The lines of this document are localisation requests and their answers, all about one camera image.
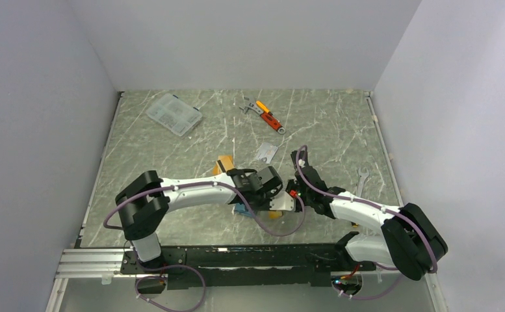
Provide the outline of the orange credit cards stack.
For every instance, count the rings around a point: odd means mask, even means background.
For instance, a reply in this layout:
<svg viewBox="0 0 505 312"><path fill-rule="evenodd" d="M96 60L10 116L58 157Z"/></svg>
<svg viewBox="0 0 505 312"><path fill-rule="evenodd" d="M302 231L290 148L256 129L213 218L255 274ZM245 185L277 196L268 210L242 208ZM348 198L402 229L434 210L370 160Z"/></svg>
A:
<svg viewBox="0 0 505 312"><path fill-rule="evenodd" d="M214 164L213 174L217 176L218 174L226 173L227 171L234 169L234 167L235 165L231 155L219 155Z"/></svg>

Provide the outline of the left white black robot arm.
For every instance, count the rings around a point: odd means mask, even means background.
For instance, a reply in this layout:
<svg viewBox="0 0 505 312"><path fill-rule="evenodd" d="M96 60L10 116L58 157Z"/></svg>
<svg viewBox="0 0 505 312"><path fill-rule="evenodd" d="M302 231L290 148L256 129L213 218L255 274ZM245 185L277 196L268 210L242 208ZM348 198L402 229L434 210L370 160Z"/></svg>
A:
<svg viewBox="0 0 505 312"><path fill-rule="evenodd" d="M283 190L274 167L260 171L233 168L196 179L161 178L150 170L141 174L116 197L125 239L134 246L138 265L148 273L163 264L156 230L168 213L206 204L243 204L252 211L293 211L294 200Z"/></svg>

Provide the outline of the blue card holder wallet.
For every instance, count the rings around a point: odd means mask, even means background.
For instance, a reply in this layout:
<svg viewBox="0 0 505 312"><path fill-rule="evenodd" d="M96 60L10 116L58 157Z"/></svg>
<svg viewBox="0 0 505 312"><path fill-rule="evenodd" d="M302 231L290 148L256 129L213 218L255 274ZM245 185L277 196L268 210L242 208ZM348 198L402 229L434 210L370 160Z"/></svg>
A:
<svg viewBox="0 0 505 312"><path fill-rule="evenodd" d="M249 218L253 218L255 216L255 213L252 211L250 212L246 206L242 203L236 203L234 207L232 208L232 213L234 215L241 215Z"/></svg>

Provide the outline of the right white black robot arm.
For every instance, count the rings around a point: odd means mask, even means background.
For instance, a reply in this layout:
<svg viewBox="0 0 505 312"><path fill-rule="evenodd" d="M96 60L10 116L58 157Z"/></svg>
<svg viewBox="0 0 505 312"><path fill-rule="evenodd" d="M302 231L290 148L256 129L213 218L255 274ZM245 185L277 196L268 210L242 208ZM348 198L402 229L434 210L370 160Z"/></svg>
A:
<svg viewBox="0 0 505 312"><path fill-rule="evenodd" d="M335 262L343 270L371 262L389 265L419 281L425 274L436 272L437 262L448 252L445 240L414 203L383 205L343 188L327 187L309 165L295 167L295 179L288 189L296 191L317 214L350 221L373 232L366 235L351 231L335 244Z"/></svg>

